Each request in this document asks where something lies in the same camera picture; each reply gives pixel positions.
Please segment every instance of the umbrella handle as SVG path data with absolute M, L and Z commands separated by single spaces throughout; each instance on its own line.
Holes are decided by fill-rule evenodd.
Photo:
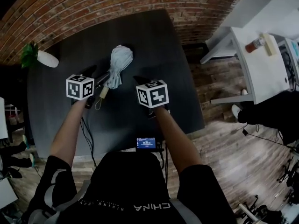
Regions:
M 108 93 L 108 90 L 109 90 L 108 87 L 106 87 L 106 86 L 103 87 L 103 89 L 102 89 L 102 91 L 101 91 L 101 94 L 100 94 L 100 97 L 101 97 L 102 99 L 104 99 L 104 98 L 106 97 L 106 95 L 107 95 L 107 93 Z

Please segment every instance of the umbrella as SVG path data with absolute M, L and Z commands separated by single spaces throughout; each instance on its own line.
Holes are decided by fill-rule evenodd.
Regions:
M 132 62 L 133 60 L 133 52 L 130 48 L 119 45 L 112 50 L 111 59 L 110 59 L 110 78 L 104 83 L 104 87 L 100 94 L 100 102 L 107 95 L 109 89 L 116 89 L 119 87 L 121 82 L 121 72 Z

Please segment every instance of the brick wall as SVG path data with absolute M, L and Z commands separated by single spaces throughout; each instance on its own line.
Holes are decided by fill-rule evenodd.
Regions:
M 239 0 L 17 0 L 0 21 L 0 63 L 19 62 L 25 43 L 44 50 L 116 17 L 166 9 L 182 44 L 204 42 Z

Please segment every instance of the black table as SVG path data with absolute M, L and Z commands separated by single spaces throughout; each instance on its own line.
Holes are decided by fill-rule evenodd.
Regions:
M 134 147 L 136 137 L 161 136 L 156 120 L 148 120 L 138 104 L 136 75 L 168 84 L 171 114 L 185 133 L 204 128 L 189 65 L 167 12 L 133 14 L 93 26 L 52 46 L 47 52 L 59 59 L 58 67 L 38 64 L 30 68 L 29 118 L 40 157 L 48 157 L 55 134 L 71 108 L 65 80 L 92 65 L 97 65 L 95 75 L 106 71 L 112 49 L 120 44 L 134 53 L 134 60 L 121 74 L 123 84 L 109 90 L 99 111 L 92 107 L 85 112 L 94 138 L 94 155 Z M 81 130 L 76 155 L 90 155 Z

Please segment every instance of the small screen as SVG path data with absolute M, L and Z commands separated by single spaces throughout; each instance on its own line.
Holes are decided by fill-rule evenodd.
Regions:
M 137 138 L 137 148 L 156 148 L 155 138 Z

